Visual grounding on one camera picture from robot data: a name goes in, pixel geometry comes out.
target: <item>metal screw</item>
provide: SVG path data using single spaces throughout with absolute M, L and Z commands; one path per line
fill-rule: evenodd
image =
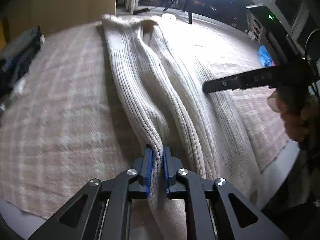
M 178 172 L 179 172 L 179 174 L 181 174 L 181 175 L 187 175 L 187 174 L 189 173 L 189 171 L 188 171 L 187 169 L 184 169 L 184 168 L 178 170 Z
M 98 186 L 100 184 L 100 181 L 98 179 L 92 179 L 89 182 L 90 186 Z
M 217 184 L 218 184 L 219 186 L 223 186 L 223 185 L 226 185 L 227 182 L 226 182 L 226 180 L 225 180 L 224 178 L 218 178 L 218 179 L 217 179 Z
M 127 170 L 127 174 L 128 174 L 128 175 L 136 175 L 136 174 L 137 174 L 137 170 L 135 170 L 135 169 L 129 169 L 129 170 Z

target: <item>ribbed fabric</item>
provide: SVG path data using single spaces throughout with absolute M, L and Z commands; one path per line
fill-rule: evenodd
M 169 201 L 161 184 L 162 150 L 201 177 L 224 177 L 253 200 L 260 172 L 241 118 L 227 92 L 202 92 L 216 77 L 191 51 L 174 21 L 125 21 L 104 15 L 117 92 L 141 147 L 155 151 L 149 204 L 165 239 L 186 239 L 183 201 Z

